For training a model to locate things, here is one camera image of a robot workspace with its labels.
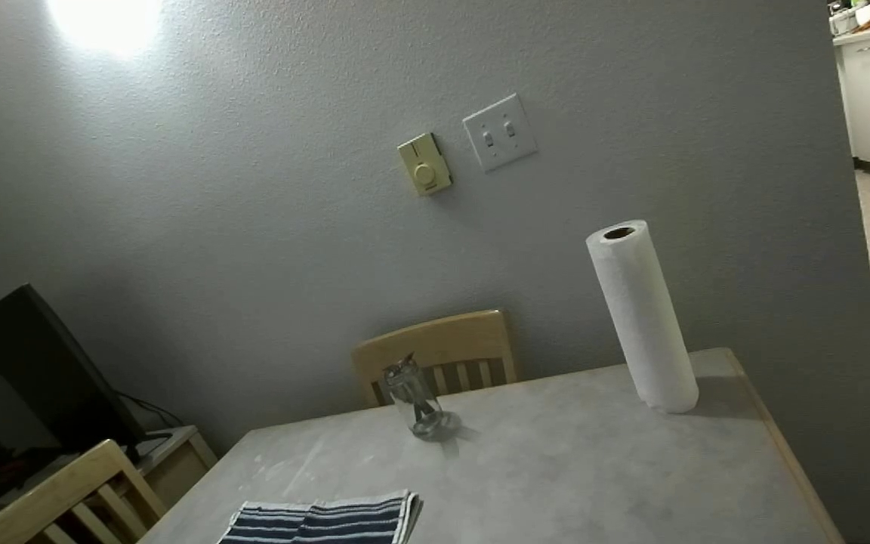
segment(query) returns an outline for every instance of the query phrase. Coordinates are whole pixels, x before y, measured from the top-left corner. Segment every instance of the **table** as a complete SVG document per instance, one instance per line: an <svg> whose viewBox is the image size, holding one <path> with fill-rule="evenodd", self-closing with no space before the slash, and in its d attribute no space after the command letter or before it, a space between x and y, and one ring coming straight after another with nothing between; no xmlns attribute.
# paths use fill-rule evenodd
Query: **table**
<svg viewBox="0 0 870 544"><path fill-rule="evenodd" d="M693 413L640 404L627 367L443 395L464 431L397 407L249 431L148 536L218 542L243 501L419 493L412 544L840 542L731 351L693 353Z"/></svg>

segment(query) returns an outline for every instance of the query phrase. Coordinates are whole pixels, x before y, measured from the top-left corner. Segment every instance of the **glass object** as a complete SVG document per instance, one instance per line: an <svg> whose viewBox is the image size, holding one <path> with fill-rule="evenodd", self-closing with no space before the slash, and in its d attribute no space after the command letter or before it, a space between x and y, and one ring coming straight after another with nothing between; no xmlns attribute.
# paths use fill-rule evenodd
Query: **glass object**
<svg viewBox="0 0 870 544"><path fill-rule="evenodd" d="M457 431L460 416L438 404L438 395L414 353L384 373L384 390L400 404L412 436L440 440Z"/></svg>

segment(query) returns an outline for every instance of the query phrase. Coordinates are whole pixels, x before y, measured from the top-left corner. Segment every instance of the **chair back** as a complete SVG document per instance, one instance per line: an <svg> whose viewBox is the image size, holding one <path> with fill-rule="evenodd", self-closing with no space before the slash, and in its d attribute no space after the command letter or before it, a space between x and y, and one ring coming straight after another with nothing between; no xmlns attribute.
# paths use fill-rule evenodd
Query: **chair back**
<svg viewBox="0 0 870 544"><path fill-rule="evenodd" d="M101 440L0 510L0 544L139 542L159 517L148 482L114 440Z"/></svg>
<svg viewBox="0 0 870 544"><path fill-rule="evenodd" d="M368 404L390 404L384 373L407 353L426 370L438 395L516 380L516 359L498 308L414 323L354 351L354 373Z"/></svg>

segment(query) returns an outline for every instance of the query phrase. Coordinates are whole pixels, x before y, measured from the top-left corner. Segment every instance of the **light switch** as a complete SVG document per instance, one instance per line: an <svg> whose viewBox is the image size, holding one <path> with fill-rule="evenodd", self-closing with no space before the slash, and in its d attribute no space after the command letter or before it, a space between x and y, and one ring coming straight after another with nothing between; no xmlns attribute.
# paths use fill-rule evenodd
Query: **light switch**
<svg viewBox="0 0 870 544"><path fill-rule="evenodd" d="M481 111L462 119L476 158L485 170L498 170L534 154L520 94L512 94Z"/></svg>
<svg viewBox="0 0 870 544"><path fill-rule="evenodd" d="M438 194L452 184L452 174L438 152L435 132L419 132L403 143L400 154L418 194Z"/></svg>

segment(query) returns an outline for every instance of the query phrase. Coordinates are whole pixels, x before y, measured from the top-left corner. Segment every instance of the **chair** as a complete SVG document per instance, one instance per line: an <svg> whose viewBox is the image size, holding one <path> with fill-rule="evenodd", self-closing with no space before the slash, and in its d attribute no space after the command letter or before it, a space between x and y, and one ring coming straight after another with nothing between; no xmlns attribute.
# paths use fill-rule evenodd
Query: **chair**
<svg viewBox="0 0 870 544"><path fill-rule="evenodd" d="M426 370L438 395L512 385L520 377L498 308L414 323L354 351L354 373L368 404L390 404L384 373L407 353Z"/></svg>
<svg viewBox="0 0 870 544"><path fill-rule="evenodd" d="M139 542L157 517L157 493L114 440L101 440L0 510L0 544Z"/></svg>

